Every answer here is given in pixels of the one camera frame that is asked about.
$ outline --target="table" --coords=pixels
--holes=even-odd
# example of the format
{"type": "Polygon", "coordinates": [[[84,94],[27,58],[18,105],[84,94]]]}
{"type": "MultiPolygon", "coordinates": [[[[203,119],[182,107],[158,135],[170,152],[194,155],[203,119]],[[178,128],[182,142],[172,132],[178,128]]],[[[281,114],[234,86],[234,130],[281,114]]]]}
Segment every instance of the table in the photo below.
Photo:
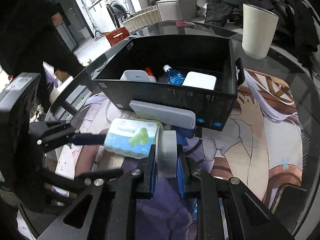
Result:
{"type": "MultiPolygon", "coordinates": [[[[273,48],[266,58],[255,60],[243,52],[238,33],[204,24],[160,22],[121,41],[92,62],[62,91],[46,120],[71,120],[81,132],[106,133],[115,117],[137,118],[135,113],[117,109],[86,74],[103,79],[108,61],[120,48],[137,36],[163,34],[232,40],[235,58],[241,57],[246,69],[246,82],[238,88],[237,103],[224,130],[196,128],[190,134],[175,128],[177,140],[199,168],[223,179],[240,178],[268,207],[281,185],[303,188],[303,193],[283,195],[281,208],[279,204],[275,209],[281,222],[296,235],[312,208],[319,182],[320,100],[306,72],[273,48]]],[[[63,146],[46,154],[46,165],[73,178],[82,172],[116,167],[129,171],[137,160],[108,153],[100,146],[63,146]]],[[[195,239],[195,202],[182,202],[178,192],[175,179],[164,179],[157,183],[152,200],[137,202],[137,239],[168,239],[169,235],[171,239],[195,239]]]]}

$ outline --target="screw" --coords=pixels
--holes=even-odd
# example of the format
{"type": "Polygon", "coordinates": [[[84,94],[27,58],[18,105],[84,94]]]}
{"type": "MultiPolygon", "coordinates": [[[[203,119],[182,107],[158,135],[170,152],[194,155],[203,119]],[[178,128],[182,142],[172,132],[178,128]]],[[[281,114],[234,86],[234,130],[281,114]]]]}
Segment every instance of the screw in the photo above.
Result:
{"type": "Polygon", "coordinates": [[[131,171],[131,174],[134,175],[134,176],[137,176],[137,175],[141,174],[141,171],[139,169],[134,169],[134,170],[131,171]]]}
{"type": "Polygon", "coordinates": [[[195,168],[195,169],[193,169],[193,171],[192,171],[194,174],[196,174],[196,175],[200,175],[200,174],[202,174],[202,170],[201,169],[199,169],[199,168],[195,168]]]}
{"type": "Polygon", "coordinates": [[[91,179],[90,179],[90,178],[86,178],[86,179],[84,180],[84,184],[85,184],[86,186],[89,186],[89,185],[91,184],[91,179]]]}
{"type": "Polygon", "coordinates": [[[96,179],[96,180],[94,181],[94,184],[95,184],[96,186],[101,186],[101,185],[103,184],[103,179],[96,179]]]}
{"type": "Polygon", "coordinates": [[[236,177],[233,177],[230,179],[230,182],[234,185],[238,185],[240,183],[240,180],[236,177]]]}

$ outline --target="blue circular icon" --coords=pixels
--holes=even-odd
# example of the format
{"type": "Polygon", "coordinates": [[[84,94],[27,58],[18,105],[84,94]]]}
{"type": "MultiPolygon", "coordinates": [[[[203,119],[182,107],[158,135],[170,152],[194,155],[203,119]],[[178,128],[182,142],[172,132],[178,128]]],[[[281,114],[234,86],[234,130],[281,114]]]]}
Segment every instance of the blue circular icon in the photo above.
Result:
{"type": "Polygon", "coordinates": [[[205,122],[205,119],[198,118],[198,119],[197,119],[197,122],[199,122],[199,123],[204,123],[204,122],[205,122]]]}
{"type": "Polygon", "coordinates": [[[220,123],[220,122],[214,122],[213,125],[214,125],[214,126],[217,126],[217,127],[221,127],[221,126],[222,126],[222,123],[220,123]]]}

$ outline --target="black box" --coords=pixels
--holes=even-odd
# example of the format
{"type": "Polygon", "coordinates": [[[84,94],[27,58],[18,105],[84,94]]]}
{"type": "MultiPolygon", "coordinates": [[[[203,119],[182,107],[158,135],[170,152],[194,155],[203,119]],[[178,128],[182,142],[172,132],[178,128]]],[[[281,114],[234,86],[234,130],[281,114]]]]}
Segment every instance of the black box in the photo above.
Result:
{"type": "Polygon", "coordinates": [[[107,63],[95,81],[119,108],[132,111],[131,100],[191,110],[196,125],[221,131],[237,98],[236,63],[231,40],[200,35],[158,35],[133,38],[107,63]],[[163,66],[217,77],[214,90],[172,84],[119,80],[125,70],[150,67],[154,76],[163,66]]]}

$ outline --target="white cabinet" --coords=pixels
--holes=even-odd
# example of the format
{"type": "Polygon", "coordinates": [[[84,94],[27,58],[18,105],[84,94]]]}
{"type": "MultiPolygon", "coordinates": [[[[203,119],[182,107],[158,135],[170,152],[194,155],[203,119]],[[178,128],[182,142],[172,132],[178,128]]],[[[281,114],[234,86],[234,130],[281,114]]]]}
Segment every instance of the white cabinet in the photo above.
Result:
{"type": "Polygon", "coordinates": [[[104,1],[97,3],[89,11],[99,31],[111,32],[116,29],[104,1]]]}

